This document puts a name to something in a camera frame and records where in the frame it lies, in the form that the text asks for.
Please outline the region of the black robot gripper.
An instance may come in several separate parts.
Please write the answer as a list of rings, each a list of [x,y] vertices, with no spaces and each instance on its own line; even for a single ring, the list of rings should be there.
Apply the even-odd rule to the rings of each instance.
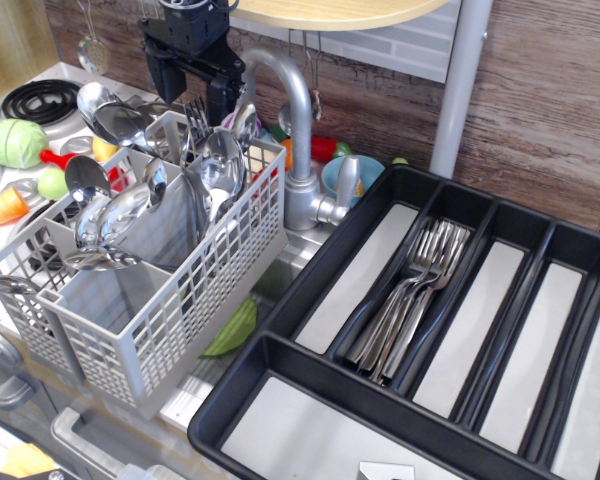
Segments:
[[[159,97],[173,103],[186,90],[184,71],[216,75],[206,88],[207,117],[219,126],[244,91],[244,62],[229,47],[230,14],[237,1],[161,1],[161,18],[143,18],[143,50]]]

